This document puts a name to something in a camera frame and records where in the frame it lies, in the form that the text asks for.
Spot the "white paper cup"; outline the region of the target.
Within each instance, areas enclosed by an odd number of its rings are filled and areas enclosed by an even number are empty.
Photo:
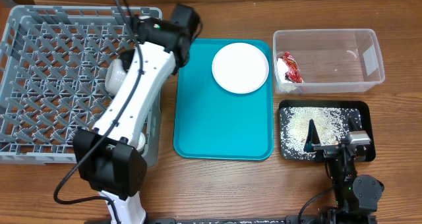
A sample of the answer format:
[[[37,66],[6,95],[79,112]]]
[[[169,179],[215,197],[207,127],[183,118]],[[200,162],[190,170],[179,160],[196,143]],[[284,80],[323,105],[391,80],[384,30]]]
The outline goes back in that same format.
[[[136,147],[136,150],[140,153],[143,153],[145,144],[146,144],[146,137],[144,133],[141,132],[138,138],[138,146]]]

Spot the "red snack wrapper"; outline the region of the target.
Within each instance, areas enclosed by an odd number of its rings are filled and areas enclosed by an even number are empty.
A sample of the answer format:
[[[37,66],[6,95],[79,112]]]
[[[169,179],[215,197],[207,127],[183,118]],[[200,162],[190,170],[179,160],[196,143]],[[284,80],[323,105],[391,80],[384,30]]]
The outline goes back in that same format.
[[[286,66],[285,78],[292,83],[304,83],[302,76],[300,75],[300,69],[290,52],[286,51],[280,59]]]

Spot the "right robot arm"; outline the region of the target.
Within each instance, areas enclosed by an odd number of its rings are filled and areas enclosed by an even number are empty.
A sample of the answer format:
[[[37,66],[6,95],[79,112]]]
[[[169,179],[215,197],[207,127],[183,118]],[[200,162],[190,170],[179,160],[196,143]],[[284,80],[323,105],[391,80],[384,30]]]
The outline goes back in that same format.
[[[369,151],[371,139],[367,132],[358,129],[352,118],[348,119],[348,123],[350,131],[344,139],[334,145],[322,145],[314,121],[309,121],[304,151],[314,153],[316,161],[324,162],[332,186],[311,198],[300,209],[298,223],[303,221],[306,207],[329,192],[334,193],[336,206],[321,209],[311,223],[377,222],[373,214],[377,211],[384,185],[370,175],[358,175],[355,168],[355,158]]]

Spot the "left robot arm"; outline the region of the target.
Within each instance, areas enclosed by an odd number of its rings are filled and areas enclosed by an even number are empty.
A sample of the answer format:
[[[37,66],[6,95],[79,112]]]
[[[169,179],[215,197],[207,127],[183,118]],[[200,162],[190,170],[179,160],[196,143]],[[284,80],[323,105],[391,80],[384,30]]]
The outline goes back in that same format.
[[[105,84],[112,102],[92,130],[80,128],[73,137],[80,177],[106,202],[111,223],[146,222],[139,197],[148,167],[140,141],[144,122],[168,76],[187,64],[202,30],[198,13],[186,5],[176,5],[169,20],[135,22],[137,45],[129,69],[122,59],[108,68]]]

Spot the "large white round plate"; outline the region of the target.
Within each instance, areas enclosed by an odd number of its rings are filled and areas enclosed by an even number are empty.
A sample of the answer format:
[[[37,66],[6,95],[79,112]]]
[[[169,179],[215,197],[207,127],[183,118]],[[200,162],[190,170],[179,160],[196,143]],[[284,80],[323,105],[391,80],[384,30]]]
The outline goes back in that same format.
[[[249,43],[231,43],[212,61],[212,75],[220,87],[234,94],[258,90],[268,78],[270,66],[264,53]]]

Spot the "white napkin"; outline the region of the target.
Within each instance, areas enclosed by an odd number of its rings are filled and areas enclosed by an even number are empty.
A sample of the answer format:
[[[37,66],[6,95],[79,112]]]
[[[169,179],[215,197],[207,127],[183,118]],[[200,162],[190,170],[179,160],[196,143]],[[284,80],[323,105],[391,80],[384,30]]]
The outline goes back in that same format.
[[[293,82],[286,78],[287,72],[289,72],[289,67],[279,58],[276,63],[276,79],[278,81],[278,89],[283,93],[290,93],[297,89],[295,86],[292,86]]]

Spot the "grey metal bowl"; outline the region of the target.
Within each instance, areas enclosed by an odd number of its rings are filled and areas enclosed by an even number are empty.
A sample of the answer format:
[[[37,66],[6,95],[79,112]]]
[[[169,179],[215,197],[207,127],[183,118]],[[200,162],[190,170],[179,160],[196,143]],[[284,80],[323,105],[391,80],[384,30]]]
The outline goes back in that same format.
[[[116,95],[125,80],[127,73],[121,59],[114,59],[107,68],[105,89],[111,95]]]

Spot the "white rice grains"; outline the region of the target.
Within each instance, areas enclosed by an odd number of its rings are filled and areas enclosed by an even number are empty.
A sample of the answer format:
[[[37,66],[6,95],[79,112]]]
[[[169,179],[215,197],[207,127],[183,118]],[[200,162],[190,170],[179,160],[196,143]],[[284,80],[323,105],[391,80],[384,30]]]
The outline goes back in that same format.
[[[351,117],[358,127],[361,113],[358,109],[334,107],[283,107],[280,116],[280,146],[286,159],[311,161],[314,153],[303,150],[313,120],[321,145],[335,145],[349,132]]]

